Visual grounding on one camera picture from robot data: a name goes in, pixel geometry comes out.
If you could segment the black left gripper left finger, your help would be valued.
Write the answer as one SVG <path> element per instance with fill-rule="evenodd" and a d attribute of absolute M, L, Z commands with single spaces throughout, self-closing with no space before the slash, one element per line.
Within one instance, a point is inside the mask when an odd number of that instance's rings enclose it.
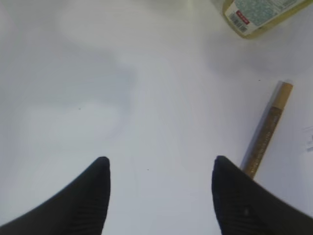
<path fill-rule="evenodd" d="M 26 214 L 2 225 L 2 235 L 100 235 L 111 193 L 110 161 L 97 158 L 75 180 Z"/>

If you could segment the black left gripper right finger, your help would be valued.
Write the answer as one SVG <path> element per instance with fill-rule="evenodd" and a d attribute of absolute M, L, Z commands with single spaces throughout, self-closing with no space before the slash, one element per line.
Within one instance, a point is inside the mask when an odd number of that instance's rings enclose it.
<path fill-rule="evenodd" d="M 223 235 L 311 235 L 313 219 L 283 202 L 225 156 L 212 172 L 212 197 Z"/>

